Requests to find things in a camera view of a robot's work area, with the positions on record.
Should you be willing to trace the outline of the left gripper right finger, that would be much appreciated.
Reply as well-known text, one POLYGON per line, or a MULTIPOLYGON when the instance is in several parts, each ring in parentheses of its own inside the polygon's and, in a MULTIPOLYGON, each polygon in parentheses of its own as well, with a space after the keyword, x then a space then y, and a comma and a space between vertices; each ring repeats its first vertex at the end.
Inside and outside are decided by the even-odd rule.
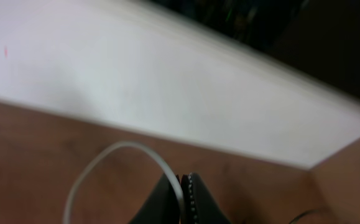
POLYGON ((187 223, 230 224, 207 186, 197 173, 183 175, 181 187, 185 199, 187 223))

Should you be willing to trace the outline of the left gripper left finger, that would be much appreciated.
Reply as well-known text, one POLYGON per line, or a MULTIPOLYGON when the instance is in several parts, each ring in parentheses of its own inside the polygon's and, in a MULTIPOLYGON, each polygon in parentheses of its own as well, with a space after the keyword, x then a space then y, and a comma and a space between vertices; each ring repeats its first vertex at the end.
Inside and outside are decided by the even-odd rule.
POLYGON ((129 224, 179 224, 180 211, 172 185, 165 174, 129 224))

